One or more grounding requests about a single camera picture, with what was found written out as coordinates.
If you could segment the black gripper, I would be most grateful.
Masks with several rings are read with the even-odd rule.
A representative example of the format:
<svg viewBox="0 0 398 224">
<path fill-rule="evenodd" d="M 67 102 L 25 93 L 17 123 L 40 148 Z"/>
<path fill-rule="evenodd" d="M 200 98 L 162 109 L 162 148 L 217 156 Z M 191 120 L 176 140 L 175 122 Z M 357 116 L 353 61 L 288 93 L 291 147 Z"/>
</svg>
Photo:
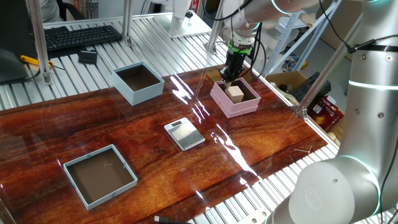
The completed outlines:
<svg viewBox="0 0 398 224">
<path fill-rule="evenodd" d="M 220 75 L 225 83 L 225 87 L 229 88 L 232 83 L 239 78 L 241 72 L 243 71 L 243 63 L 246 58 L 246 54 L 237 52 L 228 52 L 226 58 L 226 68 L 220 69 Z"/>
</svg>

